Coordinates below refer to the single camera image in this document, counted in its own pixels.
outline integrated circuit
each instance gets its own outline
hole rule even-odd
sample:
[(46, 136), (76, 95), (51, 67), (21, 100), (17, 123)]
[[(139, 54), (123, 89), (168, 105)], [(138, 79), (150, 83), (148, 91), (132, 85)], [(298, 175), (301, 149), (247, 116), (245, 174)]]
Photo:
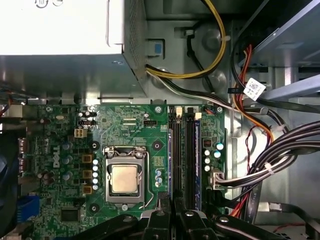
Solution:
[(80, 211), (78, 208), (62, 208), (61, 222), (77, 222), (80, 220)]

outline green circuit board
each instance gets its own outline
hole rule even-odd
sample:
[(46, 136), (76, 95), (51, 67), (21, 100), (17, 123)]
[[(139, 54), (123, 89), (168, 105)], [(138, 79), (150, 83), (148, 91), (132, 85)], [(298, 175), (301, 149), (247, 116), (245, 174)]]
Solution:
[[(166, 105), (35, 105), (27, 106), (37, 114), (43, 129), (27, 137), (29, 170), (24, 175), (50, 173), (50, 180), (40, 179), (40, 188), (32, 195), (40, 196), (40, 214), (32, 218), (34, 240), (52, 240), (70, 237), (96, 226), (122, 213), (140, 217), (145, 210), (154, 209), (157, 192), (170, 190), (170, 164), (168, 156), (168, 107)], [(210, 152), (225, 138), (224, 113), (202, 112), (201, 144)], [(79, 114), (96, 113), (89, 118)], [(75, 137), (80, 121), (86, 137)], [(211, 145), (204, 147), (204, 140)], [(100, 146), (96, 149), (93, 143)], [(149, 166), (145, 165), (145, 201), (128, 209), (106, 201), (106, 153), (110, 146), (144, 147)], [(214, 159), (210, 166), (224, 168), (225, 154)], [(92, 183), (93, 161), (98, 160), (97, 183)], [(201, 158), (201, 168), (205, 166)], [(208, 176), (202, 174), (201, 184), (208, 185)], [(75, 200), (84, 201), (75, 206)]]

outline barcode sticker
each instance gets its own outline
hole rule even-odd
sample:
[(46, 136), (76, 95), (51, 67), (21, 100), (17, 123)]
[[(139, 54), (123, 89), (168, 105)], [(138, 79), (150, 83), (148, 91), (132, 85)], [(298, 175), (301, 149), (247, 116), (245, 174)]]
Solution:
[(251, 77), (249, 81), (246, 83), (243, 93), (252, 100), (256, 101), (265, 89), (265, 85)]

